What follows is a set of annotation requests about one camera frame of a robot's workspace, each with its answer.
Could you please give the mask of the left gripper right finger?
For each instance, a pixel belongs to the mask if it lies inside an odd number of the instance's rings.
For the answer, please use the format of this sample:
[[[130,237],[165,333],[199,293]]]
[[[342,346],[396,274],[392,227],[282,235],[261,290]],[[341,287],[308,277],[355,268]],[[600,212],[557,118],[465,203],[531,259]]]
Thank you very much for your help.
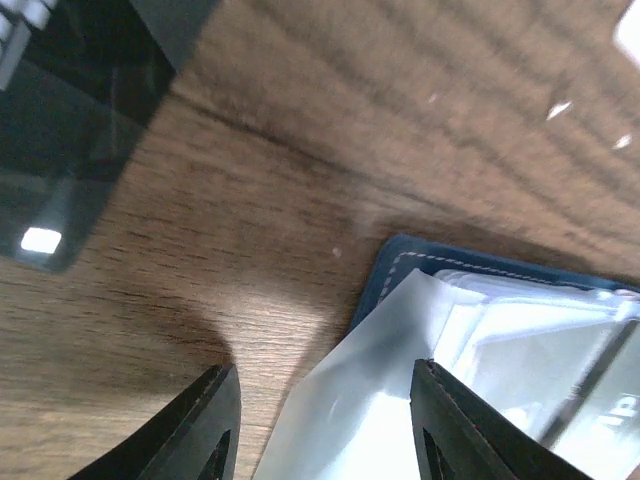
[[[414,363],[410,389],[422,479],[586,479],[433,360]]]

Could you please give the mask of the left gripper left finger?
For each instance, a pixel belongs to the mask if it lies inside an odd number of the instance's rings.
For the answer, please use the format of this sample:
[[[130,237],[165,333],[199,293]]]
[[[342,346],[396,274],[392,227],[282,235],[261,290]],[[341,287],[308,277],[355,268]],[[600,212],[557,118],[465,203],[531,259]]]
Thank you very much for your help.
[[[214,365],[74,479],[232,479],[241,419],[236,366]]]

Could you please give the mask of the blue leather card holder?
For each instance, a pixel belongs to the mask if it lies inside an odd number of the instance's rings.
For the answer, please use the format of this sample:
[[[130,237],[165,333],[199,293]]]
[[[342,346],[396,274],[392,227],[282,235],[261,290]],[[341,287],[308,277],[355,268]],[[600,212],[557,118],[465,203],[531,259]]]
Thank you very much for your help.
[[[415,479],[410,370],[429,357],[541,440],[606,346],[639,321],[619,282],[397,235],[345,338],[287,397],[259,479]]]

